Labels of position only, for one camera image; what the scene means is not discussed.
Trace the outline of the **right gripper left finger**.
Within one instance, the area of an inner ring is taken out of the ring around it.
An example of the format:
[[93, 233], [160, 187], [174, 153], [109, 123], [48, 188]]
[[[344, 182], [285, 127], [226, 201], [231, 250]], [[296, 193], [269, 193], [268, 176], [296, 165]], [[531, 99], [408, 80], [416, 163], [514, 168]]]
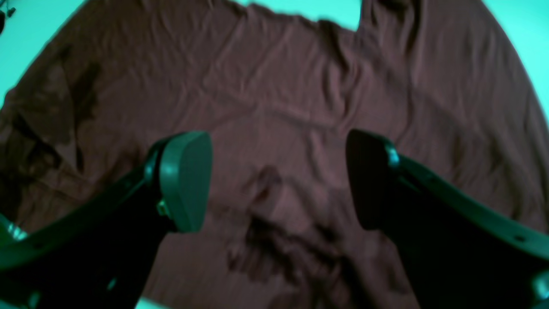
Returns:
[[1, 246], [3, 309], [133, 309], [168, 233], [204, 223], [210, 135], [154, 144], [147, 160], [70, 215]]

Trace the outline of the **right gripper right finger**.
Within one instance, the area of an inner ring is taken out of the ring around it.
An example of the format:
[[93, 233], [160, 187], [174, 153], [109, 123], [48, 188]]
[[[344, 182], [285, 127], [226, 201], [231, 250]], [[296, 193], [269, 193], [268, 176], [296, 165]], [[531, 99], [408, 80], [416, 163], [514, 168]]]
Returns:
[[548, 236], [466, 196], [362, 130], [346, 139], [357, 219], [396, 245], [422, 309], [546, 309]]

